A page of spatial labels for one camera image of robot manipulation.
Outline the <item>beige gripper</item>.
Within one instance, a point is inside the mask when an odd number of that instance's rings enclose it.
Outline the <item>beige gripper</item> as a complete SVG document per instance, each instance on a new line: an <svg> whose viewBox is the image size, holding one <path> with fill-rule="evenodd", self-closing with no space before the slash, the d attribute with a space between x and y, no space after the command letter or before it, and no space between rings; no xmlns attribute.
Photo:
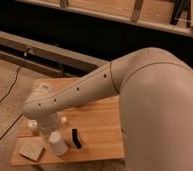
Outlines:
<svg viewBox="0 0 193 171"><path fill-rule="evenodd" d="M48 140L50 134L59 129L60 119L57 114L52 114L37 120L38 129L41 135Z"/></svg>

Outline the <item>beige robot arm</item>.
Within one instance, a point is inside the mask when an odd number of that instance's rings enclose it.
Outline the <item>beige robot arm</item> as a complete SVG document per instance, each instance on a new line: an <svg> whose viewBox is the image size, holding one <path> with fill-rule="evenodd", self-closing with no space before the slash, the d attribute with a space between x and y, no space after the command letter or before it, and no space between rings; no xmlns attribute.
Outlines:
<svg viewBox="0 0 193 171"><path fill-rule="evenodd" d="M23 105L29 119L119 97L128 171L193 171L193 69L172 53L143 48L57 92L40 86Z"/></svg>

